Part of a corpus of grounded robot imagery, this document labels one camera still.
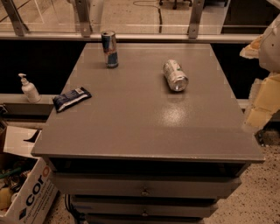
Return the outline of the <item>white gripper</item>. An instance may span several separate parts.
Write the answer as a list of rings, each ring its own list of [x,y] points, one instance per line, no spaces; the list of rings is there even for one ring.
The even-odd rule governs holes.
[[[260,67],[272,72],[264,80],[255,79],[250,89],[242,128],[256,133],[280,109],[280,14],[263,35],[241,49],[240,55],[259,58]]]

